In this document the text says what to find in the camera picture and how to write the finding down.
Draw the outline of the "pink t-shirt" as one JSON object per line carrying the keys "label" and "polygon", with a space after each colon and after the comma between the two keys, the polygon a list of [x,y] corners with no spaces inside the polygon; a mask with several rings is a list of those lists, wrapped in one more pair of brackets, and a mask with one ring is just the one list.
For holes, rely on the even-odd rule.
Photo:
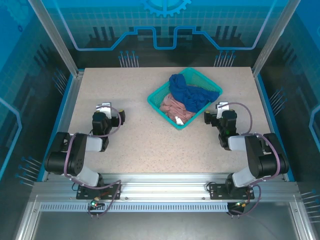
{"label": "pink t-shirt", "polygon": [[185,124],[195,115],[194,112],[188,111],[183,103],[177,101],[171,93],[164,97],[159,109],[175,123],[175,116],[178,116]]}

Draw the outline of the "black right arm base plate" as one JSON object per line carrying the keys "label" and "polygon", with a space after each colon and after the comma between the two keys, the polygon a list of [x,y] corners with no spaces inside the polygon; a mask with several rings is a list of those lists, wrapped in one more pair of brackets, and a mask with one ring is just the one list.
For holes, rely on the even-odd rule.
{"label": "black right arm base plate", "polygon": [[226,184],[211,182],[207,186],[211,200],[254,200],[255,194],[250,187],[227,187]]}

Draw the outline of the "aluminium table side rail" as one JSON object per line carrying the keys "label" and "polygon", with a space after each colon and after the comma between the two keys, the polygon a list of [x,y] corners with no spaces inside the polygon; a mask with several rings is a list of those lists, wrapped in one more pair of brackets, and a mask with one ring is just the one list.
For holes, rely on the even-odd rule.
{"label": "aluminium table side rail", "polygon": [[73,110],[76,104],[81,80],[73,77],[73,83],[70,88],[65,107],[62,113],[62,118],[51,144],[50,150],[44,162],[45,173],[49,174],[51,170],[58,174],[63,173],[64,162],[67,156],[68,147],[71,144],[71,135],[68,133]]}

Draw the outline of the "blue t-shirt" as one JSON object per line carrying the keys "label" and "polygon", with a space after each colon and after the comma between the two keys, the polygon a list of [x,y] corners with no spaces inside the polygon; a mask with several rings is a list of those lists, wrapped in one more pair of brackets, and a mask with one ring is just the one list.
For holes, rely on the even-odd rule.
{"label": "blue t-shirt", "polygon": [[184,104],[185,109],[192,113],[199,112],[208,103],[213,103],[220,96],[218,91],[187,85],[182,74],[173,74],[169,78],[169,90],[173,98]]}

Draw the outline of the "aluminium frame post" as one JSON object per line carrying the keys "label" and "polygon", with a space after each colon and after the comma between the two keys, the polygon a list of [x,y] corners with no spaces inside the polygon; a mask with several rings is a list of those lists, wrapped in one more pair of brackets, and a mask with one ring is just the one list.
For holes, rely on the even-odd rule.
{"label": "aluminium frame post", "polygon": [[67,46],[65,45],[58,29],[56,28],[52,18],[50,17],[47,9],[45,8],[42,0],[27,0],[31,5],[33,11],[41,22],[43,28],[48,34],[50,40],[58,51],[61,59],[70,71],[73,77],[79,79],[82,75],[79,72]]}
{"label": "aluminium frame post", "polygon": [[262,51],[260,52],[252,68],[252,75],[254,78],[258,77],[258,74],[262,70],[272,50],[274,49],[278,40],[285,31],[285,28],[287,27],[290,19],[292,18],[300,2],[301,0],[288,0],[286,6],[284,7],[278,21],[276,22],[272,32],[270,33],[264,47],[262,48]]}

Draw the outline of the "blue table edge strip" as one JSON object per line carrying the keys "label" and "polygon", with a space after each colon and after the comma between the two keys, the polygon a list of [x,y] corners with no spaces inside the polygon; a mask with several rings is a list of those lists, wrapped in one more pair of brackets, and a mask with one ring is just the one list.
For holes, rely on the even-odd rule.
{"label": "blue table edge strip", "polygon": [[59,128],[59,124],[61,122],[61,118],[62,118],[62,115],[63,115],[65,104],[66,104],[66,101],[67,101],[67,98],[68,98],[68,95],[69,95],[69,92],[70,92],[70,88],[71,88],[71,86],[73,84],[73,79],[74,79],[74,77],[72,75],[70,75],[70,77],[68,78],[68,82],[67,82],[67,85],[66,85],[66,90],[64,91],[64,94],[63,94],[63,97],[62,97],[62,100],[61,100],[61,104],[60,104],[60,107],[59,107],[59,110],[58,110],[58,113],[57,113],[57,116],[56,116],[56,119],[55,119],[55,122],[54,122],[52,133],[51,133],[49,141],[48,141],[48,145],[47,145],[47,148],[46,148],[46,151],[45,151],[45,154],[44,154],[43,162],[41,164],[41,167],[40,167],[39,174],[37,176],[36,182],[43,182],[44,181],[44,176],[45,176],[45,173],[46,173],[46,171],[45,171],[45,160],[46,160],[46,157],[48,156],[48,153],[49,153],[51,145],[52,145],[52,143],[54,141],[55,135],[58,132],[58,128]]}

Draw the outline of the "teal plastic basket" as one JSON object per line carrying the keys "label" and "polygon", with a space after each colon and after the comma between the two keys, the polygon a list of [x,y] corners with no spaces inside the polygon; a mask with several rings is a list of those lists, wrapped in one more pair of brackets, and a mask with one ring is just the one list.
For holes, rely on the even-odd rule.
{"label": "teal plastic basket", "polygon": [[[195,70],[194,68],[187,67],[182,70],[180,73],[185,77],[186,84],[190,86],[200,87],[209,91],[216,91],[222,95],[223,90],[220,86],[218,86],[214,81],[203,75],[201,72]],[[160,105],[164,99],[164,97],[170,94],[169,90],[169,80],[156,89],[153,93],[151,93],[147,97],[147,102],[151,105],[151,107],[159,113],[166,121],[168,121],[171,125],[173,125],[176,129],[182,130],[186,126],[188,126],[196,117],[198,117],[207,107],[209,107],[213,102],[209,102],[204,108],[202,108],[199,112],[195,113],[195,115],[184,125],[177,125],[174,121],[172,121],[168,116],[166,116],[161,110]]]}

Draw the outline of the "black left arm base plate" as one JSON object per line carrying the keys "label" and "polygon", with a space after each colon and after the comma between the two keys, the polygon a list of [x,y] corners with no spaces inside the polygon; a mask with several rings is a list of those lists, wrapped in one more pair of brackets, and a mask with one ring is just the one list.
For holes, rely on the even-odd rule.
{"label": "black left arm base plate", "polygon": [[[76,199],[77,200],[93,200],[95,197],[100,197],[101,200],[112,200],[116,193],[119,184],[115,184],[104,189],[91,189],[83,186],[78,186]],[[119,200],[121,195],[121,187],[118,189],[115,199]]]}

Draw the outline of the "aluminium mounting rail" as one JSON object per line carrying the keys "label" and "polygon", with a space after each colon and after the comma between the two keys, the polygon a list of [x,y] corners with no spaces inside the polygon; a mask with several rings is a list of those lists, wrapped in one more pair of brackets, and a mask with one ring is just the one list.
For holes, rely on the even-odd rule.
{"label": "aluminium mounting rail", "polygon": [[[226,173],[110,173],[104,174],[106,183],[121,180],[122,202],[209,202],[209,182],[223,184]],[[300,201],[296,182],[284,181],[283,176],[261,182],[262,202]],[[72,182],[61,175],[49,174],[45,182],[36,182],[30,201],[75,202]]]}

